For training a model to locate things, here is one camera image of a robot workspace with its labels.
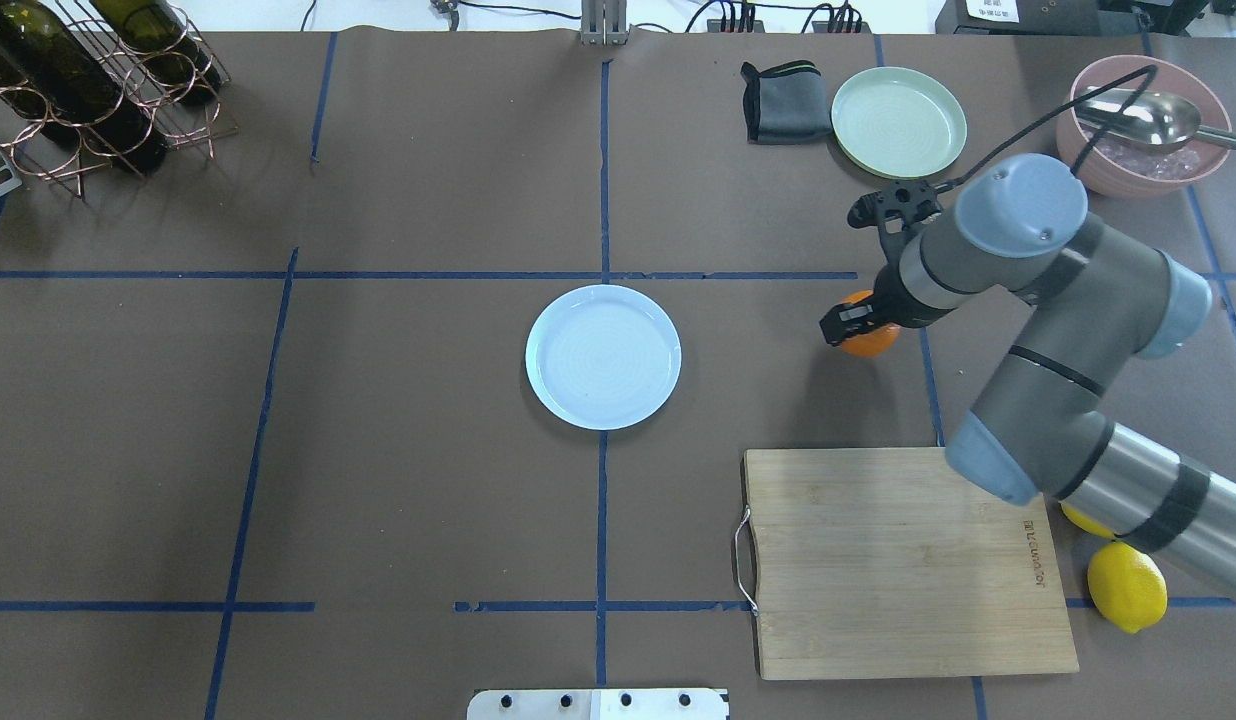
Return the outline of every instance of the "metal spoon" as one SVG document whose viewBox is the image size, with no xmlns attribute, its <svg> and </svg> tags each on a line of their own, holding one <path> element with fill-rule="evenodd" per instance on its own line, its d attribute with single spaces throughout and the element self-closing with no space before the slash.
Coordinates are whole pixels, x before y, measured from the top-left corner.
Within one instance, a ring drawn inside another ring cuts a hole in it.
<svg viewBox="0 0 1236 720">
<path fill-rule="evenodd" d="M 1086 91 L 1096 90 L 1089 86 Z M 1109 132 L 1158 149 L 1177 149 L 1187 141 L 1195 140 L 1236 149 L 1236 132 L 1201 126 L 1200 109 L 1194 103 L 1172 91 L 1145 91 L 1138 100 L 1120 111 L 1120 106 L 1133 90 L 1104 91 L 1077 105 L 1077 119 L 1089 127 L 1103 126 L 1115 119 Z"/>
</svg>

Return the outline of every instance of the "cutting board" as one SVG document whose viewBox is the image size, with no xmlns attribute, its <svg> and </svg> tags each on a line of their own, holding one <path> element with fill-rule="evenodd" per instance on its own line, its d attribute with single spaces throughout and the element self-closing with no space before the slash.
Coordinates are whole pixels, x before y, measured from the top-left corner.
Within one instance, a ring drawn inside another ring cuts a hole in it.
<svg viewBox="0 0 1236 720">
<path fill-rule="evenodd" d="M 1042 498 L 942 448 L 749 450 L 766 680 L 1077 673 Z"/>
</svg>

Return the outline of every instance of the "round plate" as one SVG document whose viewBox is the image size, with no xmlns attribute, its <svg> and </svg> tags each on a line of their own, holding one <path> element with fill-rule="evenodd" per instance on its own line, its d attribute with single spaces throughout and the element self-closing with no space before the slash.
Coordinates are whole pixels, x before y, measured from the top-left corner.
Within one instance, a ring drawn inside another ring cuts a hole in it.
<svg viewBox="0 0 1236 720">
<path fill-rule="evenodd" d="M 947 168 L 965 147 L 965 111 L 942 83 L 907 68 L 871 68 L 832 100 L 836 141 L 857 164 L 886 178 Z"/>
<path fill-rule="evenodd" d="M 564 293 L 525 346 L 534 391 L 569 424 L 625 429 L 654 414 L 681 375 L 681 338 L 654 300 L 614 284 Z"/>
</svg>

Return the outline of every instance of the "cutting board handle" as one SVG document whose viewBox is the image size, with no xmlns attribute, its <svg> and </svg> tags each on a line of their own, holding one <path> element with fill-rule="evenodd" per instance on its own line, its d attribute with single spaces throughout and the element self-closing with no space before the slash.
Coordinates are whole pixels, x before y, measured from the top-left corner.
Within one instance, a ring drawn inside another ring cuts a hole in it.
<svg viewBox="0 0 1236 720">
<path fill-rule="evenodd" d="M 742 567 L 740 562 L 738 562 L 738 545 L 740 543 L 738 537 L 742 536 L 742 529 L 744 529 L 750 521 L 751 506 L 745 505 L 742 508 L 742 520 L 738 520 L 738 527 L 733 530 L 733 579 L 738 583 L 738 589 L 740 589 L 742 597 L 747 598 L 747 605 L 751 606 L 751 615 L 760 617 L 760 608 L 756 606 L 756 601 L 751 599 L 751 593 L 747 592 L 747 585 L 742 584 Z"/>
</svg>

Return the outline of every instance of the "plate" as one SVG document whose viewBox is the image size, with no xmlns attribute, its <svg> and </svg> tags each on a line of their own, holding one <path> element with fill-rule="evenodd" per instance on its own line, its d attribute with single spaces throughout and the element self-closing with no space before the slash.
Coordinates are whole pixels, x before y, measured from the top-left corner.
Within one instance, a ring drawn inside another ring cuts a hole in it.
<svg viewBox="0 0 1236 720">
<path fill-rule="evenodd" d="M 625 429 L 672 395 L 681 338 L 649 296 L 614 284 L 581 287 L 535 320 L 525 369 L 543 405 L 567 424 Z"/>
<path fill-rule="evenodd" d="M 847 79 L 832 100 L 832 128 L 861 169 L 894 179 L 947 168 L 969 133 L 955 95 L 907 68 L 871 68 Z"/>
</svg>

